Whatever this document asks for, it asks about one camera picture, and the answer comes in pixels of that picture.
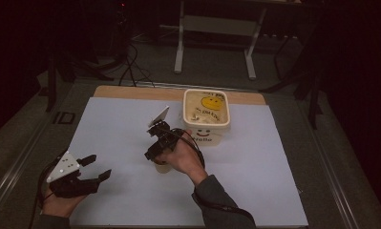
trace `gray sleeve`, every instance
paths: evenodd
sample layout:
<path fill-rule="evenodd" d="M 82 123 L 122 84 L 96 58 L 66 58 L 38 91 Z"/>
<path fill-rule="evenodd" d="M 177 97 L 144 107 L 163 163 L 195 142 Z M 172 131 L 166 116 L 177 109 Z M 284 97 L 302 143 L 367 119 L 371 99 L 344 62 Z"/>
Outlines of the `gray sleeve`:
<path fill-rule="evenodd" d="M 70 229 L 69 218 L 41 215 L 34 229 Z"/>
<path fill-rule="evenodd" d="M 225 192 L 221 184 L 214 175 L 208 176 L 196 188 L 195 193 L 203 201 L 237 207 L 235 201 Z M 246 216 L 239 213 L 225 212 L 201 205 L 195 196 L 193 200 L 199 205 L 202 211 L 202 218 L 207 228 L 256 228 L 256 225 Z"/>

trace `hand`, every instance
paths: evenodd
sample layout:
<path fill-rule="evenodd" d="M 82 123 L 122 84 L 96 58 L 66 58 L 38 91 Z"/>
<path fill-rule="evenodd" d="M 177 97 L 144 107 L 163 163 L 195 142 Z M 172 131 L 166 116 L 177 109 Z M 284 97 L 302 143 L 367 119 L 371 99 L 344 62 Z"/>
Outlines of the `hand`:
<path fill-rule="evenodd" d="M 182 137 L 193 142 L 191 131 L 186 132 L 188 134 L 184 133 Z M 166 161 L 177 171 L 187 174 L 196 186 L 208 176 L 195 150 L 182 139 L 178 140 L 173 152 L 166 150 L 156 160 Z"/>
<path fill-rule="evenodd" d="M 82 201 L 86 196 L 80 196 L 76 198 L 58 198 L 50 188 L 47 189 L 44 200 L 44 206 L 42 207 L 42 213 L 49 216 L 56 216 L 62 218 L 68 218 L 71 216 L 74 208 Z"/>

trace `white table surface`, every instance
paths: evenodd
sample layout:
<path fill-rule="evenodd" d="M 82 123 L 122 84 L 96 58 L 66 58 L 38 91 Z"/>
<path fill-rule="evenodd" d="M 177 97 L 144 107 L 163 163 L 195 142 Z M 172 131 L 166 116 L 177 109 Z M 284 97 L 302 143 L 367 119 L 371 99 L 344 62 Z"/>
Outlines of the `white table surface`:
<path fill-rule="evenodd" d="M 112 169 L 97 194 L 71 216 L 71 225 L 203 226 L 184 174 L 159 174 L 144 154 L 157 141 L 148 123 L 166 106 L 165 121 L 183 128 L 178 101 L 96 98 L 88 102 L 70 146 L 75 158 L 97 155 L 81 179 Z M 214 174 L 258 227 L 307 226 L 307 218 L 268 106 L 230 105 L 231 129 L 216 147 L 201 147 L 206 171 Z"/>

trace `container lid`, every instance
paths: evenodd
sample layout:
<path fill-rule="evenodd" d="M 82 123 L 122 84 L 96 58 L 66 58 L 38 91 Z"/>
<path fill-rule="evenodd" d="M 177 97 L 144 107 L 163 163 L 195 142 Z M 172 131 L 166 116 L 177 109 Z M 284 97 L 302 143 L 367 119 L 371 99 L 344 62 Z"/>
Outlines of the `container lid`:
<path fill-rule="evenodd" d="M 226 94 L 214 90 L 186 90 L 183 98 L 183 120 L 189 127 L 228 127 L 230 114 Z"/>

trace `table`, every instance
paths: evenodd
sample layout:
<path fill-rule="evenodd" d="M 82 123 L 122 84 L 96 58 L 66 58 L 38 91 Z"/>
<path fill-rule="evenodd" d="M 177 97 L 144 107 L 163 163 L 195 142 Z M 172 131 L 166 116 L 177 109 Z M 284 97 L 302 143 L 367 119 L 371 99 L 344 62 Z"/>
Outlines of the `table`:
<path fill-rule="evenodd" d="M 190 179 L 174 170 L 159 174 L 143 155 L 156 141 L 146 133 L 147 124 L 165 105 L 171 107 L 166 122 L 180 127 L 183 94 L 180 89 L 97 88 L 69 151 L 77 158 L 97 155 L 94 164 L 81 170 L 82 178 L 113 171 L 98 193 L 76 208 L 71 225 L 203 226 L 201 210 L 190 197 Z M 227 92 L 227 97 L 231 130 L 219 146 L 201 148 L 207 172 L 216 175 L 238 205 L 254 216 L 258 227 L 307 226 L 265 99 L 261 94 L 234 92 Z M 255 125 L 260 129 L 251 135 Z"/>
<path fill-rule="evenodd" d="M 175 61 L 175 73 L 181 73 L 183 60 L 183 34 L 184 31 L 205 31 L 214 33 L 224 33 L 232 35 L 250 36 L 251 41 L 247 49 L 244 50 L 244 58 L 247 67 L 248 77 L 250 80 L 256 79 L 256 73 L 252 60 L 252 53 L 255 49 L 262 24 L 267 12 L 267 6 L 270 4 L 289 4 L 302 5 L 300 0 L 244 0 L 233 1 L 234 4 L 252 3 L 261 8 L 257 10 L 259 18 L 257 21 L 250 20 L 234 20 L 228 18 L 218 18 L 209 16 L 189 15 L 184 12 L 184 0 L 180 1 L 180 21 L 179 21 L 179 44 Z"/>

